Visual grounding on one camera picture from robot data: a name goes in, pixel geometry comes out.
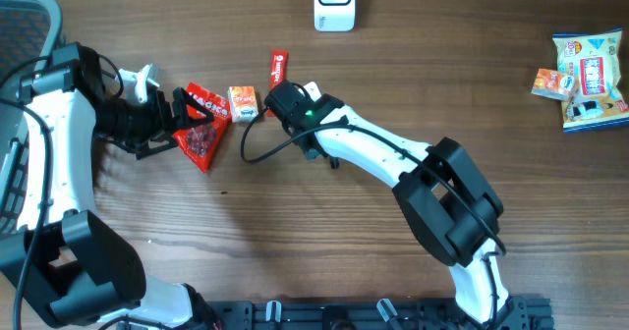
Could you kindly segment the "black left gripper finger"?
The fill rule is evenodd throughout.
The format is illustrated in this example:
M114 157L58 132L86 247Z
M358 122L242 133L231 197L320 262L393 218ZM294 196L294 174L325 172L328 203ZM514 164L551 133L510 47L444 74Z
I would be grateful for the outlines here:
M214 121L213 114L182 87L173 91L174 130L188 130Z
M149 156L153 156L169 149L176 148L177 146L178 141L172 137L168 137L166 140L161 141L149 140L140 144L137 147L135 156L138 160L142 160L144 158L148 158Z

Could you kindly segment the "red coffee stick sachet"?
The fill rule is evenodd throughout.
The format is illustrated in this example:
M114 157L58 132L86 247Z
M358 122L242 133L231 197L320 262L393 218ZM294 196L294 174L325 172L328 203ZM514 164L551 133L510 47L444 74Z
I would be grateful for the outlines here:
M286 79L286 68L289 58L289 52L284 49L274 49L271 55L271 73L269 77L269 89L273 90L276 86Z

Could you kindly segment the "orange small carton box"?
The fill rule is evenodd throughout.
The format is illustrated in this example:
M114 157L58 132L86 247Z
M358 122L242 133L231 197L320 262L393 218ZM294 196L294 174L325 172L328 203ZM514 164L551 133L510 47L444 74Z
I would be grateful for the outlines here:
M574 96L577 87L573 76L556 70L538 69L531 94L566 101Z

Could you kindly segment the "yellow white snack bag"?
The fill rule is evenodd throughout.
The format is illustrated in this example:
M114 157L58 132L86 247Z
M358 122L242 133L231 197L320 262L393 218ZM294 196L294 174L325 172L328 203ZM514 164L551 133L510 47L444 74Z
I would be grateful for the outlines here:
M620 27L602 33L556 33L557 70L576 80L574 95L561 104L563 132L576 133L628 124L621 80Z

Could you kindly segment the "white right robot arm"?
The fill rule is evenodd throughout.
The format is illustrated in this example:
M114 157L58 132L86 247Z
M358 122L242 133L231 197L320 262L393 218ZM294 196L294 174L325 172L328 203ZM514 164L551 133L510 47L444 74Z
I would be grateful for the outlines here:
M456 305L476 325L497 325L509 298L496 262L506 252L497 235L504 207L457 141L397 136L313 83L284 81L264 104L308 158L350 162L389 186L414 237L448 267Z

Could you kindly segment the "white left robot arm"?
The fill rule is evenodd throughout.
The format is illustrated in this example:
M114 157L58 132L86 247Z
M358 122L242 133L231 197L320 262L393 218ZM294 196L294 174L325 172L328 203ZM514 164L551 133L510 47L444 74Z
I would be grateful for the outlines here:
M78 43L31 60L13 107L29 129L27 193L16 232L1 242L15 309L49 327L219 329L220 316L190 285L148 277L136 250L96 212L92 144L104 138L145 158L177 146L179 131L208 124L184 89L166 99L142 81L137 100L107 96L104 57Z

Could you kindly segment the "white barcode scanner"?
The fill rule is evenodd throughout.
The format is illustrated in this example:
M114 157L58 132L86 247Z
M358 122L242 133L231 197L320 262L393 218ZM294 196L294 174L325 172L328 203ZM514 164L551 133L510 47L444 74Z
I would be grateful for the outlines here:
M355 20L356 0L314 0L314 28L317 31L350 31Z

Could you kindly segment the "red Hacks candy bag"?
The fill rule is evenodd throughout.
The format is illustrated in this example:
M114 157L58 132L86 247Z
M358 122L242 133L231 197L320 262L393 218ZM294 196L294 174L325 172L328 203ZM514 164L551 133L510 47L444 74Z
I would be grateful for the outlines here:
M194 82L189 83L187 92L199 105L212 113L213 120L191 129L178 131L173 138L178 141L184 154L203 173L206 173L231 123L230 104L225 97Z

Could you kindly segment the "grey plastic shopping basket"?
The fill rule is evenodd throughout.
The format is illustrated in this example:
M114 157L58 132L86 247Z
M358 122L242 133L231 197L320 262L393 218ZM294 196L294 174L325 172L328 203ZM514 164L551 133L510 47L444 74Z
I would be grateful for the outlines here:
M63 17L56 0L1 0L1 97L17 99L20 76L44 64L18 66L48 56L60 44ZM24 113L1 106L1 233L16 231L27 190L29 130Z

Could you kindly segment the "black aluminium mounting rail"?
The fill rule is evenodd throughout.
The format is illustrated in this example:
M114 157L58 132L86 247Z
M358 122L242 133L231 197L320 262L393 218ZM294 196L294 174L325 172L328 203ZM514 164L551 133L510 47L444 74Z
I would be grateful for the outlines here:
M510 298L490 325L477 324L452 299L417 302L212 302L225 330L553 330L550 300Z

